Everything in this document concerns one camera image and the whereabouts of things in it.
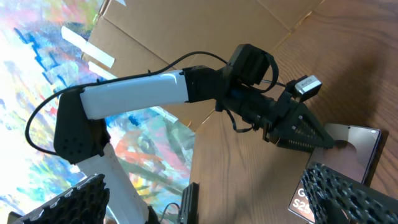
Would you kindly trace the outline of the Galaxy S25 Ultra smartphone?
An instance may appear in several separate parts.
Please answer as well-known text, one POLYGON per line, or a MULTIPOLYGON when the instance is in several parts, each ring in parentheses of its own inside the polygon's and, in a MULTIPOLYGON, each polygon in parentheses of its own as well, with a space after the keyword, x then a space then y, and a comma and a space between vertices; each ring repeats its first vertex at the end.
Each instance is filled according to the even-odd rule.
POLYGON ((365 183, 381 140, 381 130, 362 126, 327 123, 325 129, 335 140, 332 149, 316 149, 307 164, 321 163, 365 183))

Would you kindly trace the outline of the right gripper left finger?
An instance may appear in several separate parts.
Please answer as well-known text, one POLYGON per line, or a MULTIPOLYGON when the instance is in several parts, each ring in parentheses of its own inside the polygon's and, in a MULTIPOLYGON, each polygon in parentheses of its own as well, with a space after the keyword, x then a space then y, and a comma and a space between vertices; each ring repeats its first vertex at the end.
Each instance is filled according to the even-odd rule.
POLYGON ((103 174, 85 178, 13 224, 102 224, 110 198, 104 178, 103 174))

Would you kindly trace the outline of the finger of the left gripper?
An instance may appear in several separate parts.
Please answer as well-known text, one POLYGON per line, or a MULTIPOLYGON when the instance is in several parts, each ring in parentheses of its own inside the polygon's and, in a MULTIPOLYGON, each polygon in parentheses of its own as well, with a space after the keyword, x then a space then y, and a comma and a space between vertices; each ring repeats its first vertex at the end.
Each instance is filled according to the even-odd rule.
POLYGON ((316 148, 331 149, 335 143, 307 106, 296 101, 269 130, 269 141, 277 147, 309 153, 316 148))

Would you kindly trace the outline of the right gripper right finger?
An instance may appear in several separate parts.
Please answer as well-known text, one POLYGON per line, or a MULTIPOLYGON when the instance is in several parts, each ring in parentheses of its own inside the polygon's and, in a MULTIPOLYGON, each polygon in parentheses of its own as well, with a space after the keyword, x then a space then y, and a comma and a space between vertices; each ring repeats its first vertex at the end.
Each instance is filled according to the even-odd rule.
POLYGON ((301 178, 314 223, 397 223, 397 200, 324 164, 313 162, 301 178))

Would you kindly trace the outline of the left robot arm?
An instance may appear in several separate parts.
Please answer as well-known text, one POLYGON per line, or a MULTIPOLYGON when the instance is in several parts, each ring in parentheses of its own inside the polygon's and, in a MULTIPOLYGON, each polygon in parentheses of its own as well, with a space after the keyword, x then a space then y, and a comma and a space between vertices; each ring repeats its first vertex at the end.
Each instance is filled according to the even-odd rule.
POLYGON ((249 130, 278 147, 310 152, 330 149, 333 138, 305 105, 321 82, 304 76, 286 84, 278 99, 258 89, 267 70, 271 86, 279 69, 273 56, 253 45, 236 47, 218 70, 204 66, 162 70, 66 89, 60 96, 53 146, 61 158, 84 174, 101 174, 109 188, 105 197, 118 223, 157 223, 152 207, 138 195, 116 159, 106 129, 108 116, 152 106, 215 100, 217 111, 239 115, 249 130))

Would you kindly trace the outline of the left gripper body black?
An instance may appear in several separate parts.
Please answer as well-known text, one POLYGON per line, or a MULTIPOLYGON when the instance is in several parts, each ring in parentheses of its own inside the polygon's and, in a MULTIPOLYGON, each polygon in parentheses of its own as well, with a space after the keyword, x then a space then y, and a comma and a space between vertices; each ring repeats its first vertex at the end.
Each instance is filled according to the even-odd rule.
POLYGON ((239 87, 216 101, 215 110, 227 112, 237 133, 262 129, 263 140, 288 143, 294 141, 294 130, 288 123, 292 121, 289 111, 294 109, 292 97, 293 94, 284 90, 278 100, 274 100, 246 87, 239 87))

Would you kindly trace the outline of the brown cardboard box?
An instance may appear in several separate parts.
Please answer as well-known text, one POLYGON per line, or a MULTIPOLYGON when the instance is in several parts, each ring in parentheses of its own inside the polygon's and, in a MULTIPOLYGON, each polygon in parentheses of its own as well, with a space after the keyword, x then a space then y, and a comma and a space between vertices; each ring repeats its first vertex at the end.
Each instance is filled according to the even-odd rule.
POLYGON ((205 65, 214 69, 240 44, 273 51, 321 0, 110 0, 89 42, 113 59, 116 77, 205 65))

